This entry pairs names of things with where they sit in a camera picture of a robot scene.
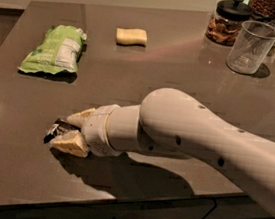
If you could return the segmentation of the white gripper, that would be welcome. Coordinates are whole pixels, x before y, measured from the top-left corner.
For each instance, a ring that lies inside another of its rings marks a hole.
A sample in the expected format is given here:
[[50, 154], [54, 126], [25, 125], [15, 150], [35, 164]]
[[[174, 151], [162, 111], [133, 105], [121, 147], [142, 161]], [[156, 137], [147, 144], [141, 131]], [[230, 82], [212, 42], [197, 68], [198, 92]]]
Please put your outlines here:
[[49, 142], [51, 147], [81, 158], [85, 158], [90, 151], [97, 157], [119, 156], [121, 152], [113, 149], [107, 134], [109, 116], [116, 108], [119, 108], [119, 105], [106, 105], [96, 110], [89, 108], [69, 115], [66, 121], [82, 128], [81, 132], [72, 130], [56, 136]]

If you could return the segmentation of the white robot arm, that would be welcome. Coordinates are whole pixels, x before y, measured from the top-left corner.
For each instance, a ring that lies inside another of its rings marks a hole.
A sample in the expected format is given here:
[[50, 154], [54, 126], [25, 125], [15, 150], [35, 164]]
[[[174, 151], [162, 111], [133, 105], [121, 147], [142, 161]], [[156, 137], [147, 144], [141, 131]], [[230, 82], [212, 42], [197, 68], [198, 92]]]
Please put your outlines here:
[[72, 114], [49, 134], [51, 147], [81, 158], [125, 152], [194, 157], [275, 216], [275, 143], [230, 125], [177, 89], [153, 91], [139, 105]]

